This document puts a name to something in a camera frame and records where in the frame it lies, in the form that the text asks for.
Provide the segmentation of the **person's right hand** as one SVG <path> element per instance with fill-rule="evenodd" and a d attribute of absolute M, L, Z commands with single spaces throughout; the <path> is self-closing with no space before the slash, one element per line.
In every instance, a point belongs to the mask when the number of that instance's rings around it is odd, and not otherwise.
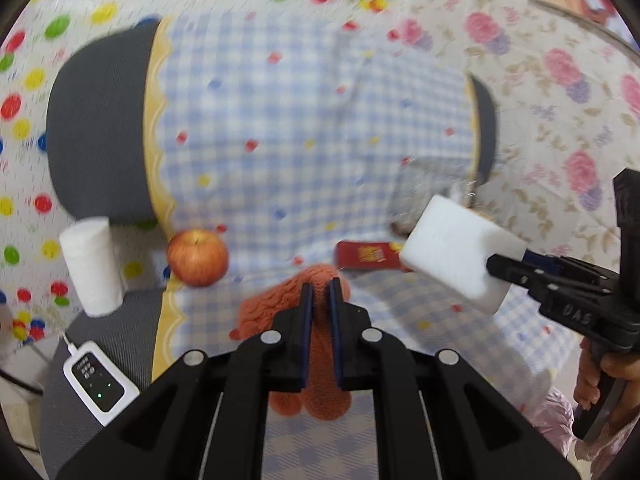
<path fill-rule="evenodd" d="M 610 431 L 615 434 L 632 422 L 639 414 L 639 378 L 640 364 L 638 354 L 607 353 L 600 360 L 594 360 L 591 353 L 591 340 L 584 338 L 580 342 L 580 359 L 574 400 L 589 410 L 600 399 L 598 387 L 602 374 L 613 378 L 622 378 L 626 386 L 610 417 Z"/>

